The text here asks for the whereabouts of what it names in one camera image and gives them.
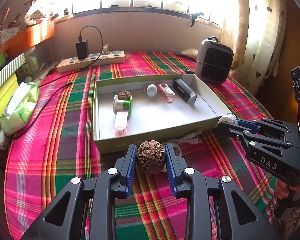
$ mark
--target power strip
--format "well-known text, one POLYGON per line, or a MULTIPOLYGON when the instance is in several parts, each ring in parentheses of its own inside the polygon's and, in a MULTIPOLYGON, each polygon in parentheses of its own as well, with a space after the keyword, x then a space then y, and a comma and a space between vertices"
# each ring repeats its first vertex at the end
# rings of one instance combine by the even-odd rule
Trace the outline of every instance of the power strip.
MULTIPOLYGON (((78 57, 64 59, 57 66, 58 72, 62 73, 65 71, 84 68, 85 66, 89 65, 89 63, 96 60, 98 56, 99 53, 96 53, 96 54, 90 54, 89 57, 85 59, 78 59, 78 57)), ((121 51, 111 51, 110 54, 108 55, 101 55, 100 58, 93 65, 101 66, 101 65, 109 65, 109 64, 124 63, 124 62, 125 62, 125 55, 124 55, 124 51, 121 50, 121 51)))

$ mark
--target orange shelf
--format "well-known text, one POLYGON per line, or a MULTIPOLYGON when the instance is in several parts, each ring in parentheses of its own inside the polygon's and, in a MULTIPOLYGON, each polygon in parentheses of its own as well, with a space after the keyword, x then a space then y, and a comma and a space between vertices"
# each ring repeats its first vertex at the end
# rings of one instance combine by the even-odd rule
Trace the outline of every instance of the orange shelf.
POLYGON ((9 57, 15 57, 54 36, 54 21, 45 21, 21 31, 0 46, 0 53, 6 52, 9 57))

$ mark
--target yellow box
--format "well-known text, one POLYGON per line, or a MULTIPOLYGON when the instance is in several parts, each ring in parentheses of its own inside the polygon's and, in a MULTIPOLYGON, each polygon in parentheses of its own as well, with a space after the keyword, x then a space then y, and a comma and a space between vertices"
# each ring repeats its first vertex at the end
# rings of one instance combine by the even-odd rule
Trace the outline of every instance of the yellow box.
POLYGON ((0 117, 18 86, 17 76, 13 73, 0 87, 0 117))

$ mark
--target power adapter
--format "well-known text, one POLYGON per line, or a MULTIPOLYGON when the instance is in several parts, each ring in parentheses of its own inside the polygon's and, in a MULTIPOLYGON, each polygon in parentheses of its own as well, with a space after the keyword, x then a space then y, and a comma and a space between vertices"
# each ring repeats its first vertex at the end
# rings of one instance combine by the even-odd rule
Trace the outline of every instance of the power adapter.
POLYGON ((85 59, 89 56, 88 40, 82 40, 79 36, 79 41, 76 43, 78 59, 85 59))

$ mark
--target blue gripper pad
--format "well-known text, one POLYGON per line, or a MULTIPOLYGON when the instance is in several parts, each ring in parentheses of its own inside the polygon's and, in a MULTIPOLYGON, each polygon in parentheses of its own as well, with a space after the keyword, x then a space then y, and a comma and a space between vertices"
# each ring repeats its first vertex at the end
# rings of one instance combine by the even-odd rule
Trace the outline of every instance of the blue gripper pad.
POLYGON ((132 184, 133 184, 134 174, 136 171, 136 161, 137 161, 137 146, 135 145, 132 150, 132 156, 130 159, 130 164, 127 173, 126 189, 125 189, 125 193, 127 197, 129 197, 132 191, 132 184))
POLYGON ((176 173, 173 169, 172 160, 171 160, 171 156, 170 156, 167 145, 164 146, 164 151, 166 153, 166 167, 167 167, 167 174, 168 174, 170 189, 171 189, 171 192, 172 192, 173 196, 176 197, 176 194, 177 194, 177 180, 176 180, 176 178, 177 178, 177 176, 176 176, 176 173))
POLYGON ((256 126, 254 122, 249 122, 246 120, 238 119, 238 125, 242 127, 246 127, 248 129, 251 129, 252 133, 259 133, 260 129, 256 126))

